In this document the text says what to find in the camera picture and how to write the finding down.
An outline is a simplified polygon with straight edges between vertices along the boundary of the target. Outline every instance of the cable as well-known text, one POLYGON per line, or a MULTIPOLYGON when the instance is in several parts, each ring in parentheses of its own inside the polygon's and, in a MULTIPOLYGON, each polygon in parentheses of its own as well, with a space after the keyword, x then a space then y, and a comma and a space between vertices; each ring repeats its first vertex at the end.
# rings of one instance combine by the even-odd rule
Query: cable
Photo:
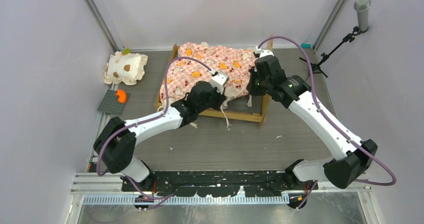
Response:
MULTIPOLYGON (((123 131, 125 131, 127 129, 130 129, 130 128, 135 127, 137 125, 141 125, 141 124, 144 124, 144 123, 148 123, 148 122, 154 121, 156 119, 159 119, 159 118, 163 117, 165 113, 168 112, 170 97, 169 97, 169 94, 168 94, 168 85, 167 85, 167 79, 166 78, 167 78, 168 71, 169 71, 170 66, 172 65, 172 63, 174 63, 175 61, 180 60, 180 59, 189 59, 189 60, 192 60, 194 62, 197 62, 197 63, 203 65, 203 67, 205 67, 208 71, 210 71, 210 72, 213 72, 214 71, 210 67, 208 67, 206 64, 204 64, 203 62, 201 62, 201 61, 199 61, 197 59, 191 58, 191 57, 182 56, 182 57, 177 57, 177 58, 174 58, 173 60, 171 60, 169 62, 169 64, 168 64, 168 66, 166 67, 165 76, 164 76, 164 79, 163 79, 163 83, 164 83, 164 86, 165 86, 165 97, 166 97, 166 101, 167 101, 164 111, 162 113, 160 113, 159 115, 157 115, 156 117, 152 117, 152 118, 149 118, 149 119, 146 119, 146 120, 142 120, 142 121, 139 121, 137 123, 133 123, 131 125, 125 126, 125 127, 121 128, 121 129, 117 130, 116 132, 114 132, 112 135, 110 135, 108 137, 108 139, 106 139, 106 141, 104 142, 104 144, 103 144, 103 146, 100 149, 100 152, 98 154, 98 161, 97 161, 97 165, 96 165, 96 168, 95 168, 95 170, 97 172, 97 175, 99 175, 101 177, 101 176, 105 175, 108 172, 108 169, 106 169, 104 172, 101 172, 100 171, 100 165, 99 165, 99 163, 102 161, 103 153, 105 152, 106 147, 108 146, 108 144, 111 142, 111 140, 113 138, 115 138, 119 133, 121 133, 121 132, 123 132, 123 131)), ((143 194, 143 192, 141 192, 141 190, 139 190, 139 188, 137 187, 137 185, 135 184, 134 180, 131 177, 127 177, 127 178, 132 183, 132 185, 134 186, 134 188, 137 191, 139 191, 142 195, 144 195, 146 197, 149 197, 150 199, 153 199, 153 200, 161 200, 161 199, 166 199, 167 198, 167 196, 166 197, 161 197, 161 198, 155 198, 155 197, 147 196, 146 194, 143 194)))
POLYGON ((134 188, 137 190, 137 192, 141 193, 143 196, 147 197, 150 200, 162 200, 162 199, 170 198, 170 197, 173 196, 173 194, 169 194, 167 196, 160 197, 160 198, 149 196, 149 195, 145 194, 142 190, 140 190, 140 188, 137 187, 136 183, 134 182, 134 180, 132 178, 130 178, 128 176, 126 178, 128 178, 129 182, 134 186, 134 188))
POLYGON ((308 199, 309 195, 311 194, 312 190, 315 188, 315 186, 317 185, 318 181, 315 181, 312 184, 312 187, 310 188, 309 192, 306 194, 305 198, 302 200, 302 202, 299 204, 299 206, 296 208, 297 211, 299 211, 299 209, 303 206, 303 204, 306 202, 306 199, 308 199))
MULTIPOLYGON (((312 65, 310 64, 311 61, 309 60, 308 55, 306 54, 305 50, 298 44, 296 43, 293 39, 291 38, 287 38, 284 36, 273 36, 273 37, 269 37, 267 39, 265 39, 264 41, 262 41, 258 48, 260 48, 265 42, 267 42, 268 40, 271 39, 275 39, 275 38, 281 38, 281 39, 285 39, 287 41, 290 41, 291 43, 293 43, 294 45, 296 45, 300 51, 302 52, 302 54, 304 55, 308 68, 309 68, 309 74, 310 74, 310 86, 311 86, 311 92, 312 92, 312 99, 315 103, 315 106, 318 110, 320 110, 319 113, 321 113, 321 115, 328 121, 328 123, 330 123, 344 138, 346 138, 346 140, 351 140, 351 138, 349 137, 349 135, 347 133, 345 133, 341 128, 339 128, 328 116, 325 112, 323 112, 321 110, 321 106, 318 103, 317 100, 317 94, 315 93, 315 83, 314 83, 314 73, 312 71, 312 65)), ((351 141, 350 143, 352 143, 356 148, 358 148, 361 152, 363 152, 365 155, 367 155, 369 158, 371 158, 373 161, 375 161, 377 164, 379 164, 390 176, 391 176, 391 182, 389 183, 378 183, 378 182, 372 182, 369 180, 355 180, 356 182, 360 182, 360 183, 366 183, 366 184, 371 184, 371 185, 377 185, 377 186, 392 186, 397 182, 396 176, 395 174, 384 164, 382 163, 378 158, 376 158, 374 155, 372 155, 371 153, 369 153, 367 150, 365 150, 363 147, 361 147, 358 143, 356 143, 355 141, 351 141)))
POLYGON ((158 208, 162 203, 164 203, 164 202, 166 202, 169 198, 171 198, 173 196, 173 194, 171 194, 171 195, 169 195, 169 196, 167 196, 167 198, 165 198, 165 199, 163 199, 162 201, 160 201, 158 204, 155 204, 155 205, 153 205, 153 206, 151 206, 151 207, 149 207, 149 208, 146 208, 146 211, 148 211, 148 210, 152 210, 152 209, 155 209, 155 208, 158 208))
POLYGON ((308 190, 309 190, 309 185, 306 183, 306 185, 305 185, 305 195, 308 194, 308 190))

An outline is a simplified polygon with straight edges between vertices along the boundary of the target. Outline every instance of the teal object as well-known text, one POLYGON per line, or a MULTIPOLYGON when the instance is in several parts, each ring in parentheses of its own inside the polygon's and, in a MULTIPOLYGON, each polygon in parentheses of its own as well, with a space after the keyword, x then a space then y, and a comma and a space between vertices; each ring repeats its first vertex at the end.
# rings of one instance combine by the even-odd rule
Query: teal object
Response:
POLYGON ((303 43, 303 44, 301 44, 301 47, 302 48, 310 48, 311 44, 310 43, 303 43))

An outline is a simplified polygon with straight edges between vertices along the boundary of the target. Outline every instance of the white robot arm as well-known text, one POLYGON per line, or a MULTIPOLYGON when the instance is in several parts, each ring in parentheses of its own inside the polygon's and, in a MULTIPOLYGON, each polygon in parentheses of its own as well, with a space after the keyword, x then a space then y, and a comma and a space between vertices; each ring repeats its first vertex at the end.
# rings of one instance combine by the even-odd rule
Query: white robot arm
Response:
MULTIPOLYGON (((361 146, 373 155, 377 145, 370 139, 362 141, 343 126, 328 110, 322 106, 322 111, 336 125, 349 132, 351 139, 346 141, 339 132, 317 110, 309 85, 299 76, 286 77, 279 61, 269 50, 256 50, 259 59, 250 70, 251 76, 247 87, 250 95, 270 95, 274 101, 280 102, 285 108, 298 115, 321 138, 331 152, 331 157, 322 160, 297 160, 285 172, 292 176, 294 182, 309 180, 328 180, 336 187, 346 188, 371 164, 371 159, 358 150, 351 141, 361 143, 361 146)), ((147 138, 161 132, 177 129, 197 119, 200 112, 208 108, 219 110, 224 97, 224 85, 228 76, 224 73, 213 75, 210 83, 200 81, 186 98, 173 104, 166 110, 149 116, 122 121, 119 117, 111 119, 94 144, 97 153, 100 152, 105 140, 116 130, 129 127, 118 134, 105 149, 102 161, 111 173, 121 172, 136 182, 145 180, 151 171, 137 158, 133 157, 134 148, 147 138), (139 124, 163 114, 153 121, 139 124)))
POLYGON ((199 113, 208 108, 219 110, 225 101, 224 85, 229 77, 222 72, 215 72, 210 82, 200 81, 185 94, 185 98, 174 102, 167 109, 151 115, 122 121, 112 118, 94 143, 94 150, 99 154, 106 140, 117 130, 126 127, 107 144, 102 161, 111 173, 123 173, 140 183, 151 173, 148 167, 133 156, 134 148, 142 141, 167 130, 183 127, 197 119, 199 113))
POLYGON ((309 85, 299 76, 286 77, 284 70, 269 50, 255 50, 259 59, 251 69, 251 79, 247 87, 251 95, 269 94, 274 101, 298 115, 321 138, 331 152, 331 157, 321 160, 298 160, 286 169, 302 182, 308 180, 330 181, 336 187, 346 188, 371 164, 364 153, 351 142, 361 143, 362 147, 375 155, 377 145, 371 139, 363 141, 347 129, 319 101, 317 110, 309 85), (349 133, 346 140, 320 113, 325 112, 339 128, 349 133))

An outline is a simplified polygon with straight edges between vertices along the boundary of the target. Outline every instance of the orange toy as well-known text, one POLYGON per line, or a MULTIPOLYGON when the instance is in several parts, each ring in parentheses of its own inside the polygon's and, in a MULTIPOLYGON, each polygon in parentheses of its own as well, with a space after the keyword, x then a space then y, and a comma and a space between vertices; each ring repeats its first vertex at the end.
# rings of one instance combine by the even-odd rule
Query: orange toy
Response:
POLYGON ((122 89, 118 89, 115 95, 118 96, 118 102, 125 103, 127 101, 127 94, 122 89))

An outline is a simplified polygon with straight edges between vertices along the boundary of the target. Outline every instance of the pillow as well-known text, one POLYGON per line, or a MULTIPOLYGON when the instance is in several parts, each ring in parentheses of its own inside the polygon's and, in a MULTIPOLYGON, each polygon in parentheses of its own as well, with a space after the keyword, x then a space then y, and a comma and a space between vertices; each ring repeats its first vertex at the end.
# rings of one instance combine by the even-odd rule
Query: pillow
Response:
POLYGON ((138 53, 127 53, 123 55, 116 52, 111 55, 109 63, 106 64, 103 72, 103 80, 106 84, 134 85, 137 80, 141 80, 145 74, 144 66, 147 63, 147 56, 138 53))

